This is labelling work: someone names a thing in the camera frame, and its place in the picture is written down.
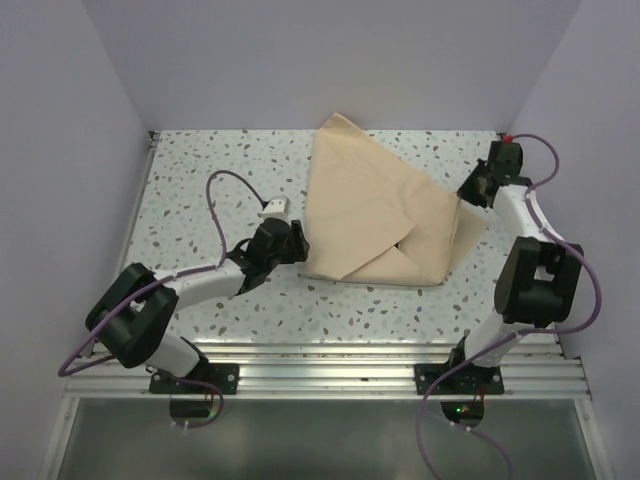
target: wall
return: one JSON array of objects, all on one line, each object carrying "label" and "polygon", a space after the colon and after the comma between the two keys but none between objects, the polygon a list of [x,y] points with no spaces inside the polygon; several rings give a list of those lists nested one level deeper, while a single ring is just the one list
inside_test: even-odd
[{"label": "wall", "polygon": [[506,129],[580,0],[84,0],[145,123]]},{"label": "wall", "polygon": [[0,478],[36,478],[145,137],[79,1],[0,2]]},{"label": "wall", "polygon": [[[582,355],[620,479],[640,473],[639,22],[637,0],[584,0],[511,129],[540,133],[556,145],[560,174],[541,189],[541,203],[560,232],[584,246],[601,277],[599,322],[564,342]],[[533,144],[525,156],[536,175],[551,168],[549,155]],[[585,280],[574,323],[588,316],[592,299]]]}]

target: speckled tabletop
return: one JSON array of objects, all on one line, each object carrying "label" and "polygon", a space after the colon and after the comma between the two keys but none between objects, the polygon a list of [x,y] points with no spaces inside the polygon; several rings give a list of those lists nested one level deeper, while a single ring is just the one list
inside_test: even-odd
[{"label": "speckled tabletop", "polygon": [[[127,252],[128,262],[174,269],[217,260],[220,242],[204,200],[208,174],[245,175],[265,198],[285,194],[302,218],[313,131],[163,131]],[[369,131],[400,158],[450,190],[486,158],[495,132]],[[260,207],[235,179],[213,196],[230,245],[253,236]],[[494,282],[512,239],[492,211],[488,229],[445,284],[431,288],[333,283],[280,266],[260,288],[180,311],[170,330],[197,342],[457,342],[490,312]],[[549,343],[549,336],[527,342]]]}]

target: towel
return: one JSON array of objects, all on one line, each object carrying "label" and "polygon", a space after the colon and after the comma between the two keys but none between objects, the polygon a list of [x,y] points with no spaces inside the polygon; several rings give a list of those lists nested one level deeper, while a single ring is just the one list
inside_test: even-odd
[{"label": "towel", "polygon": [[455,193],[339,114],[313,145],[306,275],[334,281],[442,283],[486,229]]}]

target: cloth fold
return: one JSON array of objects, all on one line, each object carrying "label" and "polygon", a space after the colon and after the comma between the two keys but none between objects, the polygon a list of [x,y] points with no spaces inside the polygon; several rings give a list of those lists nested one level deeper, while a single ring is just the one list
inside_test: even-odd
[{"label": "cloth fold", "polygon": [[316,133],[305,211],[306,275],[437,285],[485,228],[455,193],[343,116],[334,114]]}]

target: silver metal frame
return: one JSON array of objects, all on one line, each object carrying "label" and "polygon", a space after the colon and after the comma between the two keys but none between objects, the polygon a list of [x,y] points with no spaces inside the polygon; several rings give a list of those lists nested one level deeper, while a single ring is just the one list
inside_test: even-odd
[{"label": "silver metal frame", "polygon": [[[159,134],[154,135],[136,206],[117,265],[123,266]],[[453,344],[293,345],[199,343],[213,362],[240,364],[238,399],[416,400],[413,365],[446,360]],[[105,349],[95,345],[94,354]],[[506,395],[492,400],[573,400],[598,480],[613,475],[593,415],[589,387],[580,360],[563,357],[559,344],[523,343],[503,360]],[[40,480],[59,475],[82,398],[150,398],[149,374],[142,368],[125,370],[107,362],[68,380]],[[433,396],[432,401],[442,397]],[[467,397],[447,397],[447,399]]]}]

